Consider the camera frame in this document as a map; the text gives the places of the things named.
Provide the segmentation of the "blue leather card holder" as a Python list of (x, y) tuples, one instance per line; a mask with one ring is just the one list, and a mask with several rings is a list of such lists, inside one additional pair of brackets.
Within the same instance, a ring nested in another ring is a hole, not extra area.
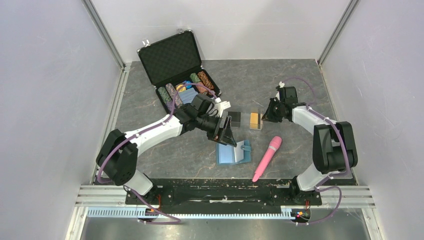
[(249, 140), (236, 143), (236, 147), (230, 145), (216, 144), (216, 163), (219, 166), (237, 165), (252, 161), (252, 145)]

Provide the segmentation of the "clear card box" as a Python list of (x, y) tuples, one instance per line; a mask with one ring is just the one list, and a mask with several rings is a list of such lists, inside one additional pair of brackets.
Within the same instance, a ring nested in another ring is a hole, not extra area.
[[(241, 112), (241, 127), (240, 129), (246, 129), (246, 130), (261, 130), (263, 128), (263, 121), (261, 120), (263, 116), (263, 112), (258, 109), (251, 109), (251, 110), (230, 110), (228, 112)], [(260, 129), (250, 129), (249, 123), (250, 123), (250, 114), (251, 113), (258, 113), (260, 114)]]

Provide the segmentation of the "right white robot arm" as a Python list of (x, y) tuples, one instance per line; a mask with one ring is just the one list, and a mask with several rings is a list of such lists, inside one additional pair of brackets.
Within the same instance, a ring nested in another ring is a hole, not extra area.
[(349, 176), (358, 164), (358, 154), (352, 125), (335, 121), (298, 100), (296, 88), (278, 86), (277, 95), (270, 99), (263, 121), (281, 123), (288, 120), (312, 135), (312, 164), (294, 177), (289, 199), (302, 204), (309, 192), (320, 188), (334, 177)]

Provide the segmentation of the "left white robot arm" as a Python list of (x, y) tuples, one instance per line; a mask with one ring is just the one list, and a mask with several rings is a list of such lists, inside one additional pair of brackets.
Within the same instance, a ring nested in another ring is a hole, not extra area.
[(97, 181), (125, 186), (138, 193), (145, 204), (153, 203), (157, 190), (148, 176), (137, 170), (138, 157), (159, 143), (194, 129), (204, 131), (210, 141), (236, 147), (231, 117), (223, 117), (224, 110), (230, 107), (229, 101), (197, 94), (192, 102), (175, 107), (170, 114), (145, 127), (127, 132), (111, 131), (96, 158), (100, 168)]

